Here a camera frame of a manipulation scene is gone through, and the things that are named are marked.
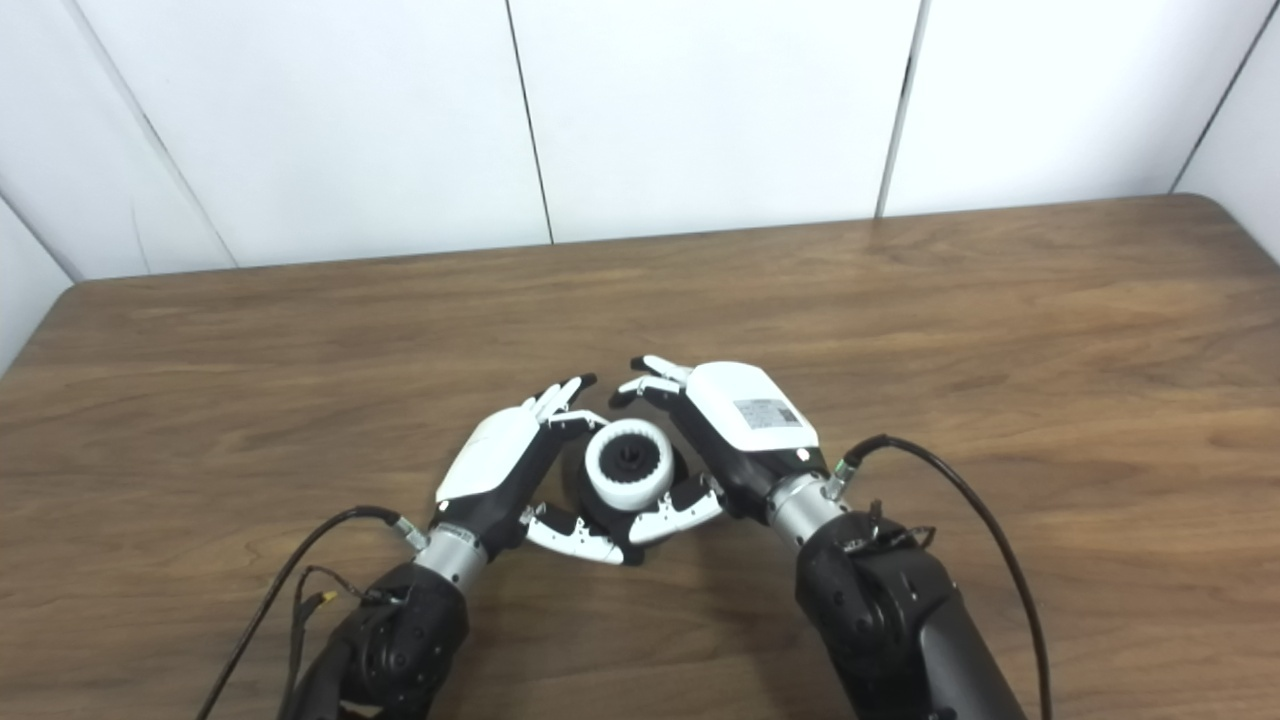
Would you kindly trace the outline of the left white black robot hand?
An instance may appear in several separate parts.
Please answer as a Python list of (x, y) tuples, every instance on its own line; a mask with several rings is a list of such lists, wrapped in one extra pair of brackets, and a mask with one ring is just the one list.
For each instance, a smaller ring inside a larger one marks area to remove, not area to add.
[(584, 518), (534, 503), (564, 446), (608, 427), (596, 413), (572, 407), (595, 380), (572, 375), (480, 421), (436, 488), (433, 527), (458, 536), (485, 562), (531, 541), (570, 557), (626, 564), (628, 553)]

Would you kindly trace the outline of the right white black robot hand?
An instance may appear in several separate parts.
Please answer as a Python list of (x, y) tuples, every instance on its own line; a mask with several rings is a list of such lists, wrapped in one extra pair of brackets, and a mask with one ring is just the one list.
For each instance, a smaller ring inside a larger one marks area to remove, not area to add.
[(667, 414), (705, 466), (703, 505), (771, 528), (792, 553), (838, 516), (838, 502), (819, 496), (829, 464), (817, 428), (762, 368), (684, 366), (657, 355), (631, 366), (640, 375), (618, 386), (609, 406), (643, 400)]

